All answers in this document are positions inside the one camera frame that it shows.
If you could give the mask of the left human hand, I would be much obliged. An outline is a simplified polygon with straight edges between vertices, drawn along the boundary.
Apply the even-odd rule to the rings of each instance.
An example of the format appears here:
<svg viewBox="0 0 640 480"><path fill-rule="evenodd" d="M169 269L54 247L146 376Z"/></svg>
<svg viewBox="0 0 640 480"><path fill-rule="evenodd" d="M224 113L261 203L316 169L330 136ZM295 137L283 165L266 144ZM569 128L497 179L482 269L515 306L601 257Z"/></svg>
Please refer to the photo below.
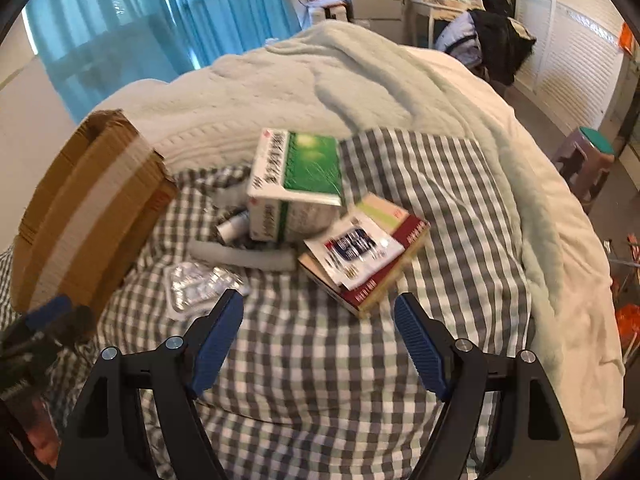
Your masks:
<svg viewBox="0 0 640 480"><path fill-rule="evenodd" d="M17 408L17 420L34 447L37 460L43 465L56 468L61 440L55 429L48 404L41 396L30 396Z"/></svg>

